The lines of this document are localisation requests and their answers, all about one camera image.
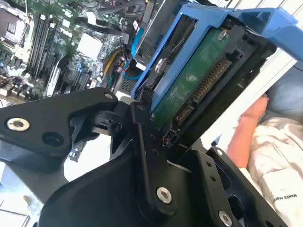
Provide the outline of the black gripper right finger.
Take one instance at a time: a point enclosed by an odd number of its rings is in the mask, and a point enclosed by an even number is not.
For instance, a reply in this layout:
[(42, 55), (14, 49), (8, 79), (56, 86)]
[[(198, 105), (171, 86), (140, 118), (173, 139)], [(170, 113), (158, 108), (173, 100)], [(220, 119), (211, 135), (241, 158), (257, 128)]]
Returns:
[(220, 148), (205, 149), (196, 141), (188, 150), (209, 182), (213, 214), (222, 227), (285, 227), (248, 179)]

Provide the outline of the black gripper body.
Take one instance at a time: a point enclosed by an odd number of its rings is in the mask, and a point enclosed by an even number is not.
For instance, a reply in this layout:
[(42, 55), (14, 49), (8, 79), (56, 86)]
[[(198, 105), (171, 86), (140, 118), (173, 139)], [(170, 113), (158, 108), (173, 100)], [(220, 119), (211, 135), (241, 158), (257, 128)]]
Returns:
[(214, 161), (194, 153), (190, 169), (167, 163), (142, 187), (137, 159), (123, 154), (57, 190), (41, 227), (222, 227), (228, 212)]

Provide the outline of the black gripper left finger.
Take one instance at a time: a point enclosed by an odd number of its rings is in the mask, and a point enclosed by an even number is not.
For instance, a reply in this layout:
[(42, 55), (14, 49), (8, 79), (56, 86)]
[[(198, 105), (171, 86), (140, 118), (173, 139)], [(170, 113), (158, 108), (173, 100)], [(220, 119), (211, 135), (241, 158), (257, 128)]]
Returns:
[(132, 143), (140, 208), (150, 215), (177, 209), (168, 164), (148, 107), (97, 87), (5, 107), (0, 111), (0, 159), (42, 202), (67, 183), (63, 164), (71, 149), (104, 134), (119, 156)]

